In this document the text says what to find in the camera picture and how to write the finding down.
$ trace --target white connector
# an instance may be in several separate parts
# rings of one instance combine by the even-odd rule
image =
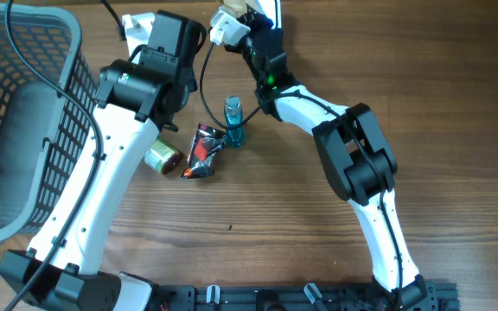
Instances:
[[[238,22],[235,14],[232,14],[224,6],[220,6],[211,18],[213,29],[210,33],[210,40],[216,45],[222,42],[228,45],[237,45],[244,35],[249,34],[251,29]]]
[[[138,45],[149,42],[154,21],[155,13],[152,12],[122,16],[122,23],[126,33],[126,44],[128,44],[128,55],[131,55]],[[139,62],[139,54],[132,62],[134,64]]]

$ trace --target snack wrapper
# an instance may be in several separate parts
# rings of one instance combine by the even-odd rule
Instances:
[[[211,168],[216,153],[226,147],[226,133],[199,124],[191,144],[191,152],[188,156],[188,165],[182,173],[182,179],[194,179],[210,177],[214,175]]]

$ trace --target can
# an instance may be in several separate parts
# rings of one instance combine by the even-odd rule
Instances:
[[[157,138],[155,143],[145,153],[144,162],[157,173],[166,175],[170,173],[183,158],[183,153],[169,142]]]

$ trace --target table surface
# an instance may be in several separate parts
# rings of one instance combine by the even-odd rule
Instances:
[[[66,8],[80,20],[94,74],[126,57],[102,6]],[[208,24],[216,6],[115,9],[170,10]],[[498,310],[498,1],[298,1],[283,12],[297,78],[330,102],[373,108],[399,163],[399,219],[423,276],[456,282],[463,310]],[[256,106],[236,54],[216,48],[205,81],[219,116],[229,95],[246,111]],[[198,94],[174,122],[180,131],[163,137],[184,152],[198,123],[212,125]],[[263,114],[246,134],[243,148],[221,151],[212,178],[181,180],[184,162],[167,177],[140,165],[102,270],[198,286],[369,282],[361,227],[326,182],[312,137]],[[0,245],[0,258],[28,241]],[[0,278],[0,309],[12,295]]]

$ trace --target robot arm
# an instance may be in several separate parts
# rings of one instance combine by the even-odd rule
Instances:
[[[227,10],[220,8],[211,21],[220,33],[211,32],[210,40],[216,44],[226,43],[227,51],[243,56],[257,82],[255,94],[264,113],[294,124],[314,137],[330,186],[342,200],[349,202],[361,222],[373,260],[374,279],[391,293],[399,290],[402,277],[405,292],[404,288],[417,282],[420,275],[406,248],[396,214],[393,175],[397,163],[372,111],[364,104],[352,108],[331,104],[300,85],[287,69],[283,30],[275,28],[271,18],[258,11],[248,10],[234,21],[230,16],[226,26],[220,21],[226,20]],[[245,28],[250,31],[238,39],[239,30]],[[380,181],[358,149],[350,153],[347,150],[346,145],[353,143],[348,130],[364,142],[364,150],[386,183],[386,215],[380,209]],[[402,276],[398,260],[401,260]],[[417,296],[406,296],[402,302],[407,305],[415,299]]]
[[[146,119],[135,119],[135,112],[116,105],[95,108],[93,115],[105,138],[105,160],[101,163],[82,208],[65,237],[66,244],[51,264],[64,270],[69,264],[78,266],[81,275],[96,275],[103,261],[103,250],[112,220],[118,210],[139,160],[155,142],[159,130]],[[95,141],[86,141],[80,158],[47,223],[32,238],[29,249],[43,261],[70,214],[93,161]],[[52,161],[59,161],[58,156]]]
[[[332,110],[336,111],[339,114],[344,114],[347,110],[346,106],[334,105],[321,98],[318,98],[317,96],[310,93],[304,86],[290,87],[286,89],[283,94],[289,94],[293,92],[299,92],[302,95],[306,95],[319,100],[324,105],[329,106]],[[332,123],[335,121],[335,117],[332,114],[328,113],[323,108],[316,105],[315,103],[310,102],[307,99],[297,97],[284,97],[276,99],[274,105],[275,110],[278,112],[278,116],[284,122],[294,124],[311,135],[313,135],[313,129],[315,129],[318,125],[322,123]],[[326,139],[335,138],[331,137],[331,134],[328,134]],[[337,146],[335,146],[334,144],[330,144],[330,147],[339,147],[345,149],[345,145],[349,143],[350,142],[340,142]],[[329,155],[326,151],[324,151],[323,153],[326,155],[322,156],[322,164],[324,164],[325,169],[328,170],[326,171],[326,174],[330,176],[330,185],[332,185],[332,187],[337,187],[336,185],[339,184],[336,182],[338,176],[336,174],[331,174],[333,173],[333,169],[326,168],[326,166],[328,165],[326,162],[329,162],[331,160],[331,156],[335,157],[339,155],[334,152],[329,153]],[[352,199],[349,199],[348,202],[353,207],[357,218],[361,222],[361,227],[367,240],[370,254],[372,255],[374,278],[384,289],[391,292],[399,285],[396,252],[387,228],[386,220],[383,217],[381,210],[379,209],[380,194],[377,193],[371,195],[367,199],[367,204],[361,204]],[[386,193],[384,202],[386,204],[387,213],[389,215],[389,219],[393,227],[397,243],[399,245],[399,251],[401,252],[403,264],[403,286],[405,287],[406,285],[414,282],[415,277],[419,274],[419,272],[406,248],[405,239],[403,238],[403,233],[399,225],[399,220],[397,218],[395,209],[394,189]]]

